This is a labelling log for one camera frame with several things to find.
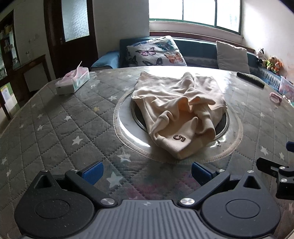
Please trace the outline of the beige knit garment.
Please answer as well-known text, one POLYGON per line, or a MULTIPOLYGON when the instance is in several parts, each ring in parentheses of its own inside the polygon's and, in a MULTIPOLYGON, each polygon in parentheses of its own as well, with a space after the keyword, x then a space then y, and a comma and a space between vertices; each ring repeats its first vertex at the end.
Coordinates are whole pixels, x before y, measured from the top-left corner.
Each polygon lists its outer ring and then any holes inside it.
POLYGON ((190 72, 175 79, 143 71, 132 100, 153 142, 180 160, 214 140, 215 128, 227 110, 216 80, 190 72))

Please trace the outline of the round induction hotpot cooker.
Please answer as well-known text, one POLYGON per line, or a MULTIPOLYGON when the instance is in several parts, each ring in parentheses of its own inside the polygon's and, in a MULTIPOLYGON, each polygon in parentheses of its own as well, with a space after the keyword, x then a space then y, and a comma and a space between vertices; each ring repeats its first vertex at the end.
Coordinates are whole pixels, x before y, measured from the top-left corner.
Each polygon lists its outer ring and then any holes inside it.
MULTIPOLYGON (((148 132, 143 114, 141 113, 141 110, 139 109, 138 105, 134 101, 131 101, 131 104, 132 104, 131 112, 132 112, 132 117, 134 121, 143 131, 148 132)), ((215 127, 216 136, 214 139, 217 140, 220 137, 222 137, 228 130, 228 127, 229 127, 229 115, 227 112, 225 112, 220 122, 215 127)))

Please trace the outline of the clear plastic toy box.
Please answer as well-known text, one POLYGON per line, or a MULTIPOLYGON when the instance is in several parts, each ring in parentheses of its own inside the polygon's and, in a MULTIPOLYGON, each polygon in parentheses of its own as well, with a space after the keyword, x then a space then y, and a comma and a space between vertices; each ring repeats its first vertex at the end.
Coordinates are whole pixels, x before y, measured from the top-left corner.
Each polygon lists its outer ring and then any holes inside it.
POLYGON ((281 93, 281 95, 285 95, 285 97, 293 103, 293 101, 294 101, 294 86, 290 81, 288 81, 283 76, 281 76, 281 81, 280 81, 280 85, 279 85, 279 92, 281 93))

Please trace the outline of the black remote control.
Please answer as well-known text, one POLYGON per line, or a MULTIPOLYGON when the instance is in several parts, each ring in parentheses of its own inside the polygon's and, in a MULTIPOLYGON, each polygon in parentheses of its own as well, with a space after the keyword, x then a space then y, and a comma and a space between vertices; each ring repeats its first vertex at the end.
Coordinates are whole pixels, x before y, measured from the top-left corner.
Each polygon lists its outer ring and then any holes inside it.
POLYGON ((259 88, 264 88, 265 84, 257 79, 255 79, 254 77, 252 76, 249 76, 245 73, 241 73, 241 72, 237 72, 237 77, 251 83, 251 84, 254 84, 255 86, 259 87, 259 88))

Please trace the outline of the orange plush toys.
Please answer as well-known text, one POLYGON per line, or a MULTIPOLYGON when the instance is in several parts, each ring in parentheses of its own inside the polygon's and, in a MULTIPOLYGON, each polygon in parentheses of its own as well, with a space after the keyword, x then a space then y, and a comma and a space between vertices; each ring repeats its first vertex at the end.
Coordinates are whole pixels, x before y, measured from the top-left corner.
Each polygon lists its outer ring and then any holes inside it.
POLYGON ((268 71, 278 75, 283 68, 282 62, 275 56, 269 57, 264 61, 264 66, 268 71))

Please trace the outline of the black white plush toy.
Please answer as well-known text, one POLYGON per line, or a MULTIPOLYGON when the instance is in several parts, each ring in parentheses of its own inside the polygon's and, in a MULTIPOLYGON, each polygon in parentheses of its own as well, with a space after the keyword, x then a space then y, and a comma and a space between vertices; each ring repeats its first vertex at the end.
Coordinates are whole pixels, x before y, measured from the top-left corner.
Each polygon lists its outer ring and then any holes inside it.
POLYGON ((265 57, 264 57, 264 49, 263 48, 260 48, 258 50, 258 52, 257 52, 257 59, 258 59, 258 63, 260 65, 262 65, 263 62, 264 62, 264 59, 265 59, 265 57))

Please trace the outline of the pink tissue box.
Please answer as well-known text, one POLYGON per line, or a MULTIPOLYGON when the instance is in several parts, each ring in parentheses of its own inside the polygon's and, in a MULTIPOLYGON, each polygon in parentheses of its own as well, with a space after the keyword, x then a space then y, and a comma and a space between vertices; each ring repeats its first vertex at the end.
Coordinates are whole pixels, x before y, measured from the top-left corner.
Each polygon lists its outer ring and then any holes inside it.
POLYGON ((58 95, 73 94, 90 79, 89 69, 87 67, 81 67, 81 63, 75 70, 70 71, 55 83, 58 95))

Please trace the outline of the grey plain cushion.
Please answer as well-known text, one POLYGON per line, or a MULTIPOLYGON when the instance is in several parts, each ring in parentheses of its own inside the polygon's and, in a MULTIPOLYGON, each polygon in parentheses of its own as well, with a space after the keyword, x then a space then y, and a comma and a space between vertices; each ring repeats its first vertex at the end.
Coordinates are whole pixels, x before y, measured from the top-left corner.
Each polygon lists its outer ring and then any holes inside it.
POLYGON ((216 41, 217 64, 221 70, 250 74, 247 50, 221 41, 216 41))

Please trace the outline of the dark wooden side table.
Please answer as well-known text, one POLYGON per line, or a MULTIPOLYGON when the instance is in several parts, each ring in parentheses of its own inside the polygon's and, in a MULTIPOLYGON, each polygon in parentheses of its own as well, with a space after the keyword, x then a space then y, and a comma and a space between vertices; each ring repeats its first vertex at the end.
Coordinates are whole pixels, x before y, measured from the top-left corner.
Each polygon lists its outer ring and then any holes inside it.
POLYGON ((52 80, 43 54, 13 71, 11 86, 18 102, 27 102, 43 85, 52 80))

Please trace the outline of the blue sofa bench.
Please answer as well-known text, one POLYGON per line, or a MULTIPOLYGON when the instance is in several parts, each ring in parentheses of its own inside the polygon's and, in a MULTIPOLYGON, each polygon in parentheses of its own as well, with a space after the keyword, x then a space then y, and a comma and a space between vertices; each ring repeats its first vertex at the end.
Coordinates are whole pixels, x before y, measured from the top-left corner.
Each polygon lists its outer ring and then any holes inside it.
MULTIPOLYGON (((100 57, 92 66, 91 70, 116 69, 128 67, 127 46, 138 45, 139 42, 158 39, 158 37, 143 37, 122 39, 118 51, 110 51, 100 57)), ((208 41, 189 38, 175 37, 173 39, 183 55, 188 66, 218 68, 216 44, 208 41)), ((276 75, 258 64, 257 56, 251 52, 247 53, 250 73, 259 77, 274 89, 278 89, 281 83, 281 76, 276 75)))

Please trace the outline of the dark wooden display cabinet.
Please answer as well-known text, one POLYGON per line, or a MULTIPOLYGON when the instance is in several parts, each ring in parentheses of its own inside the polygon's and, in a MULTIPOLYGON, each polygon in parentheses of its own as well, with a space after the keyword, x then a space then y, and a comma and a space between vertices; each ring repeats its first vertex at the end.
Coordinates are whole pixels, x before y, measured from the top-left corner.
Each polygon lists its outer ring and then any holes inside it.
POLYGON ((1 88, 10 85, 16 101, 23 100, 16 69, 21 66, 15 42, 14 11, 1 20, 1 88))

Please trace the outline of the butterfly print pillow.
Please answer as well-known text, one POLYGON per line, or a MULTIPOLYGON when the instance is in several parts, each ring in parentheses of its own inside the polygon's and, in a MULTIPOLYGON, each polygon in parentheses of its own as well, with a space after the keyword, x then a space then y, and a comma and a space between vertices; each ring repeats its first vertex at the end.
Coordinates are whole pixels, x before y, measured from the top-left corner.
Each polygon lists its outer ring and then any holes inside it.
POLYGON ((144 40, 126 47, 126 62, 134 66, 186 66, 171 36, 144 40))

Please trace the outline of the green framed window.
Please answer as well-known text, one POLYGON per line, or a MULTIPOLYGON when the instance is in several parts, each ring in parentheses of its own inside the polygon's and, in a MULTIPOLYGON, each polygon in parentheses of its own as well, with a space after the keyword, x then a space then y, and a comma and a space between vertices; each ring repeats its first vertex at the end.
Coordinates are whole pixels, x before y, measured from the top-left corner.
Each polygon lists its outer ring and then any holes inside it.
POLYGON ((241 1, 149 1, 148 5, 150 20, 191 23, 241 33, 241 1))

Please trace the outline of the dark wooden door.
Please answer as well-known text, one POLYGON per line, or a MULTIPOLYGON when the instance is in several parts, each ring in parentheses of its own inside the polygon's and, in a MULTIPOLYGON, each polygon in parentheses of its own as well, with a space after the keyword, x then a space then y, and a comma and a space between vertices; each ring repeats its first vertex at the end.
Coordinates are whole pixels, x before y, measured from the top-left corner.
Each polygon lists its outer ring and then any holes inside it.
POLYGON ((44 1, 47 43, 57 78, 98 60, 92 1, 44 1))

